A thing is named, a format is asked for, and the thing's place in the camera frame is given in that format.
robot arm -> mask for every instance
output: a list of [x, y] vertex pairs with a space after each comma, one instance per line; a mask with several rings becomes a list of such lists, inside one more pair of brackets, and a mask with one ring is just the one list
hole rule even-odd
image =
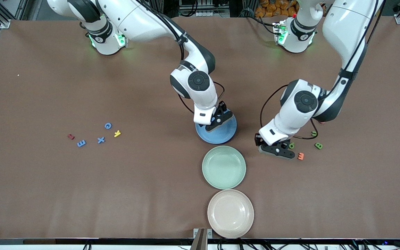
[[170, 18], [152, 10], [142, 0], [48, 2], [55, 12], [66, 16], [73, 14], [80, 19], [92, 44], [101, 54], [110, 55], [121, 49], [124, 43], [119, 42], [120, 35], [137, 42], [163, 36], [173, 38], [189, 55], [171, 73], [171, 85], [183, 98], [194, 101], [194, 122], [211, 125], [218, 102], [214, 83], [209, 76], [215, 69], [215, 58]]
[[328, 122], [339, 114], [367, 49], [366, 31], [383, 0], [348, 2], [336, 0], [323, 27], [324, 37], [342, 58], [334, 86], [328, 91], [302, 79], [289, 83], [280, 112], [259, 130], [265, 144], [259, 147], [261, 152], [278, 155], [276, 148], [269, 146], [290, 139], [312, 117]]

tabletop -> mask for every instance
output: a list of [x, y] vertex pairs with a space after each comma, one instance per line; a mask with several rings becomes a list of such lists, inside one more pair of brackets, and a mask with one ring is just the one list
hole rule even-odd
[[[237, 118], [226, 145], [247, 165], [235, 187], [255, 211], [244, 237], [400, 238], [400, 25], [392, 17], [381, 19], [338, 118], [318, 125], [315, 140], [292, 140], [304, 160], [261, 155], [253, 138], [278, 87], [302, 78], [331, 88], [341, 60], [322, 33], [291, 54], [250, 19], [174, 20], [215, 55], [211, 77]], [[215, 146], [197, 136], [169, 83], [177, 44], [130, 42], [103, 56], [84, 33], [76, 21], [13, 21], [0, 32], [0, 238], [192, 237], [209, 227], [206, 208], [219, 190], [201, 170]]]

cable connector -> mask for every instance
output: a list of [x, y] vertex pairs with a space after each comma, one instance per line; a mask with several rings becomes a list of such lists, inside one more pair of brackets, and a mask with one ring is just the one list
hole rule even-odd
[[177, 39], [178, 45], [182, 46], [184, 43], [186, 43], [188, 41], [188, 39], [187, 39], [188, 36], [189, 36], [189, 34], [186, 33], [186, 31], [182, 35], [180, 35], [180, 37]]

